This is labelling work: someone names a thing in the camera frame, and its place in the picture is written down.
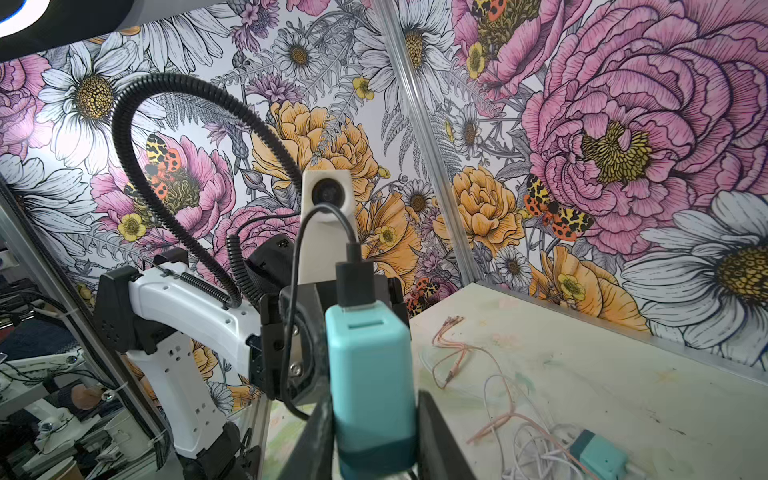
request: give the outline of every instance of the light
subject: light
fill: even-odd
[[[48,8],[51,0],[25,0],[22,7],[0,22],[0,37],[7,37],[35,23]]]

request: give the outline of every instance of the person's hand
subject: person's hand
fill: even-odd
[[[101,394],[104,387],[92,386],[86,387],[82,383],[72,387],[71,398],[74,406],[80,410],[90,410],[101,401]]]

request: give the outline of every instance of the white camera housing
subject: white camera housing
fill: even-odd
[[[344,200],[339,209],[356,230],[355,191],[349,170],[305,170],[301,193],[301,220],[312,207],[312,192],[323,179],[330,178],[341,185]],[[315,214],[304,230],[299,257],[299,284],[336,279],[336,263],[346,260],[347,237],[344,227],[333,214]]]

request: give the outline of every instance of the black corrugated tube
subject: black corrugated tube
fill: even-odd
[[[131,140],[131,125],[133,124],[134,114],[139,105],[141,105],[141,102],[147,100],[152,95],[161,93],[188,94],[203,98],[219,105],[234,117],[240,119],[272,151],[288,174],[288,178],[293,182],[293,186],[299,196],[301,195],[301,169],[299,169],[299,166],[292,159],[288,150],[280,142],[280,139],[270,131],[258,115],[225,90],[199,78],[173,73],[149,74],[128,85],[123,94],[118,98],[112,115],[112,140],[114,141],[115,150],[118,153],[118,158],[125,174],[139,195],[141,195],[141,199],[152,210],[152,213],[219,280],[230,296],[227,306],[240,306],[241,298],[237,285],[240,285],[241,290],[243,290],[243,285],[245,285],[247,286],[245,290],[249,293],[252,292],[247,272],[238,269],[238,274],[235,277],[237,285],[232,281],[227,271],[181,226],[176,217],[165,207],[162,200],[157,198],[157,195],[144,177],[144,172],[141,170],[141,166],[134,154],[134,145]],[[242,253],[240,253],[240,262],[242,263]]]

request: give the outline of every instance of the camera lens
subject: camera lens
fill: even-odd
[[[323,178],[312,189],[312,203],[332,204],[341,208],[344,203],[344,187],[332,178]]]

